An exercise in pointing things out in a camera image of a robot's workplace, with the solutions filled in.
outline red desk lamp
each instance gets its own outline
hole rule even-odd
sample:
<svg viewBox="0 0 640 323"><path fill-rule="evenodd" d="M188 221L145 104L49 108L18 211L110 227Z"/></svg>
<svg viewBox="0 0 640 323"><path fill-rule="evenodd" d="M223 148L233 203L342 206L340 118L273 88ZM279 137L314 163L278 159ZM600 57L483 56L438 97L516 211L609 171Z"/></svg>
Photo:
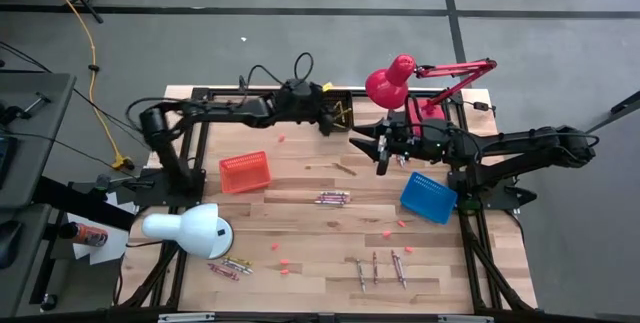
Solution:
<svg viewBox="0 0 640 323"><path fill-rule="evenodd" d="M453 88L445 89L442 93L431 99L417 100L422 119L445 119L440 103L474 80L482 77L496 66L497 63L489 58L470 63L416 66L415 59L412 56L402 54L396 57L388 69L378 69L371 73L367 78L365 88L369 98L380 107L398 109L402 107L407 94L409 94L407 79L409 79L412 73L415 73L416 78L459 77L466 75L467 77ZM409 100L407 109L409 109L411 123L420 123L420 119L413 106L413 101ZM414 131L419 132L419 129L419 127L415 127Z"/></svg>

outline red plastic basket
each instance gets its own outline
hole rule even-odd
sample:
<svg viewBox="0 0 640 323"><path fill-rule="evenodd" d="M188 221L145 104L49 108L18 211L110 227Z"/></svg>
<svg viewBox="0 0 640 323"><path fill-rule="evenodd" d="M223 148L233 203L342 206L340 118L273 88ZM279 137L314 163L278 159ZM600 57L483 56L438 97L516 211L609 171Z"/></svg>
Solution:
<svg viewBox="0 0 640 323"><path fill-rule="evenodd" d="M271 173L265 152L249 153L220 161L222 192L239 193L266 187Z"/></svg>

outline white paper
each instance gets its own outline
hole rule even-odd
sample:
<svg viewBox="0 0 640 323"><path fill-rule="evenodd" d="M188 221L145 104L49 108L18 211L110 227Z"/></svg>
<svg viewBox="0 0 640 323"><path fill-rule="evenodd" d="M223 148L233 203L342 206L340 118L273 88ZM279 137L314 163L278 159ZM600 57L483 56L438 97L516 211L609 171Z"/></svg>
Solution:
<svg viewBox="0 0 640 323"><path fill-rule="evenodd" d="M107 203L116 206L129 213L135 214L137 207L133 202L118 205L118 196L115 192L107 193ZM108 232L109 238L102 247L91 247L84 244L73 244L73 252L76 259L80 259L89 254L89 264L94 265L122 257L127 249L126 244L129 241L129 232L118 228L106 226L104 224L90 221L86 218L79 217L75 214L67 213L69 222L76 222L104 229Z"/></svg>

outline red lamp shade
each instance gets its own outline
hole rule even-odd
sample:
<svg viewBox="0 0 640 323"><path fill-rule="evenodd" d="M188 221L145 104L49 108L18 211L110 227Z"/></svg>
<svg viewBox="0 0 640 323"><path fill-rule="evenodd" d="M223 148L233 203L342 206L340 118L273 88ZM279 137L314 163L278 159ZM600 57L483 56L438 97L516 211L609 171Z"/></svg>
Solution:
<svg viewBox="0 0 640 323"><path fill-rule="evenodd" d="M367 95L382 108L398 109L404 105L409 94L407 79L416 69L416 60L401 54L388 69L378 69L371 73L365 83Z"/></svg>

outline blue plastic basket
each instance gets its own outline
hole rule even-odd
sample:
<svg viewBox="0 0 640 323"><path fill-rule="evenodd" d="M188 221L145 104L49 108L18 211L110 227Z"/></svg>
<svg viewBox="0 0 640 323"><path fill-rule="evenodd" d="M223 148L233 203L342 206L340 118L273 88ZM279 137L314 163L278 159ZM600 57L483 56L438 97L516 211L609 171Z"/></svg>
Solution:
<svg viewBox="0 0 640 323"><path fill-rule="evenodd" d="M418 172L413 172L400 202L407 209L436 223L447 224L458 193Z"/></svg>

